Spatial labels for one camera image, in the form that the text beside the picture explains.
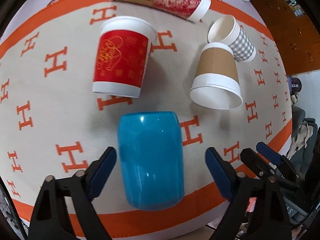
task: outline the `blue cup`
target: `blue cup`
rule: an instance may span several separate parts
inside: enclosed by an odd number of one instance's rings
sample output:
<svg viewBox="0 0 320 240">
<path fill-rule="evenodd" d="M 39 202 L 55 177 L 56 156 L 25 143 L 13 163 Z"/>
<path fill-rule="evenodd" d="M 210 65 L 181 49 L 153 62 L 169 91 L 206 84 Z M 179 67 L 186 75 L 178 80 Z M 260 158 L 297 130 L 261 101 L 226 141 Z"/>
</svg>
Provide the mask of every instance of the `blue cup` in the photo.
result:
<svg viewBox="0 0 320 240">
<path fill-rule="evenodd" d="M 174 112 L 125 114 L 118 128 L 125 194 L 130 205 L 154 211 L 184 196 L 181 128 Z"/>
</svg>

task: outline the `tablecloth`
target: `tablecloth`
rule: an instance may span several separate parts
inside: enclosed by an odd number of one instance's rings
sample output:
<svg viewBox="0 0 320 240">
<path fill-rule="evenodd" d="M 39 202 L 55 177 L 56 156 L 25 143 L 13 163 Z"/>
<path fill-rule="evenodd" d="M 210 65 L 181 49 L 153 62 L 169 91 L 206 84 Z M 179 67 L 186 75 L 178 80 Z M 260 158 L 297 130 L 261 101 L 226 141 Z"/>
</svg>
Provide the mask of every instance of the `tablecloth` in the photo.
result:
<svg viewBox="0 0 320 240">
<path fill-rule="evenodd" d="M 176 112 L 182 134 L 186 196 L 156 212 L 131 207 L 117 162 L 101 196 L 93 200 L 113 238 L 170 239 L 222 215 L 228 206 L 204 162 L 215 147 L 237 171 L 253 176 L 239 160 L 242 149 L 264 141 L 286 151 L 291 104 L 285 70 L 268 29 L 243 11 L 211 0 L 201 22 L 107 0 L 60 0 L 30 17 L 0 46 L 0 173 L 19 215 L 30 220 L 44 178 L 69 177 L 98 159 L 108 146 L 118 150 L 122 114 Z M 250 63 L 236 63 L 244 103 L 229 111 L 207 109 L 189 98 L 200 52 L 212 23 L 236 17 L 257 49 Z M 153 44 L 140 98 L 92 93 L 101 23 L 114 16 L 140 17 L 154 25 Z M 83 232 L 72 201 L 68 210 L 77 236 Z"/>
</svg>

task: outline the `gingham paper cup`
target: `gingham paper cup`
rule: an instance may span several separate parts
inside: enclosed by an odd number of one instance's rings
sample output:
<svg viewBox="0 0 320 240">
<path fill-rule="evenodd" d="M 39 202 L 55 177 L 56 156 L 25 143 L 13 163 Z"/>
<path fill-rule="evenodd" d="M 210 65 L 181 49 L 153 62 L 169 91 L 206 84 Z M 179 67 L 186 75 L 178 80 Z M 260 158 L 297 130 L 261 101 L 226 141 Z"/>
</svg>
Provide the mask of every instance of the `gingham paper cup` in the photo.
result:
<svg viewBox="0 0 320 240">
<path fill-rule="evenodd" d="M 238 61 L 250 62 L 256 56 L 256 48 L 232 15 L 221 17 L 211 26 L 208 41 L 228 45 Z"/>
</svg>

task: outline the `wooden furniture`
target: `wooden furniture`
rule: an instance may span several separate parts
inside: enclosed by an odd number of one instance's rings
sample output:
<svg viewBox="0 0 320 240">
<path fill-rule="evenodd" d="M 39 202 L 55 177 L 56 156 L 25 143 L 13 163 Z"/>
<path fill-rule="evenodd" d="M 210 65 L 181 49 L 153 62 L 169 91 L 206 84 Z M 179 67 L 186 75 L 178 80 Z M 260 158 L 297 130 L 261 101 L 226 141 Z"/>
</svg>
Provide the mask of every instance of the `wooden furniture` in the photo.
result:
<svg viewBox="0 0 320 240">
<path fill-rule="evenodd" d="M 320 69 L 320 35 L 307 15 L 295 16 L 285 0 L 252 0 L 270 30 L 287 75 Z"/>
</svg>

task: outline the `orange stripe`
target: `orange stripe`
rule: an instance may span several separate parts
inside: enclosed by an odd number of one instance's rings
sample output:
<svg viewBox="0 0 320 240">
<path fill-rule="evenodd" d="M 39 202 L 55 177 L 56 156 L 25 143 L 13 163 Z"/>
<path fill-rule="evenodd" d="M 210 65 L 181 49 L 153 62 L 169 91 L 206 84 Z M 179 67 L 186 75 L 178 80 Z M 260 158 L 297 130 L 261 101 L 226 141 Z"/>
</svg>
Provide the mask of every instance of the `orange stripe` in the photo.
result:
<svg viewBox="0 0 320 240">
<path fill-rule="evenodd" d="M 292 120 L 282 128 L 268 145 L 278 152 L 291 135 L 291 130 Z M 255 177 L 255 174 L 244 164 L 239 166 L 236 171 L 243 171 L 251 178 Z M 99 214 L 98 216 L 112 238 L 138 236 L 189 221 L 213 209 L 224 201 L 225 199 L 221 197 L 216 184 L 213 182 L 186 195 L 180 203 L 166 210 L 154 212 L 136 210 L 113 214 Z M 13 200 L 13 202 L 20 217 L 30 220 L 33 207 L 17 200 Z M 84 237 L 76 215 L 70 214 L 70 220 L 76 235 Z"/>
<path fill-rule="evenodd" d="M 60 0 L 53 5 L 49 5 L 26 20 L 1 44 L 0 59 L 8 49 L 42 24 L 80 8 L 107 1 L 108 0 Z"/>
<path fill-rule="evenodd" d="M 83 7 L 107 1 L 108 0 L 60 0 L 55 4 L 49 5 L 26 20 L 1 44 L 0 59 L 12 46 L 17 44 L 21 39 L 42 24 Z M 237 20 L 255 28 L 258 32 L 263 33 L 269 39 L 274 41 L 267 27 L 243 11 L 220 0 L 211 0 L 210 9 L 223 14 L 231 14 Z"/>
<path fill-rule="evenodd" d="M 15 30 L 7 40 L 0 46 L 0 58 L 6 51 L 14 46 L 23 37 L 27 36 L 40 25 L 48 22 L 54 18 L 72 12 L 74 10 L 87 7 L 99 2 L 107 0 L 61 0 L 58 3 L 48 6 L 39 11 L 33 17 L 24 22 L 17 30 Z M 257 31 L 265 34 L 272 39 L 269 30 L 239 9 L 232 7 L 219 0 L 211 0 L 210 9 L 218 11 L 223 14 L 232 14 L 237 20 L 255 28 Z M 292 122 L 289 121 L 286 126 L 271 140 L 268 144 L 271 148 L 278 151 L 291 133 Z M 248 176 L 255 175 L 245 166 L 241 165 L 236 169 L 237 171 L 244 171 Z M 30 220 L 33 206 L 13 200 L 19 212 L 20 217 Z M 111 237 L 126 237 L 137 236 L 155 231 L 163 230 L 173 227 L 180 223 L 189 221 L 224 202 L 225 199 L 221 197 L 216 184 L 213 182 L 193 193 L 186 195 L 183 200 L 176 206 L 167 210 L 145 212 L 141 210 L 114 213 L 114 214 L 99 214 L 99 218 L 110 233 Z M 75 214 L 70 215 L 77 236 L 84 236 L 79 222 Z"/>
</svg>

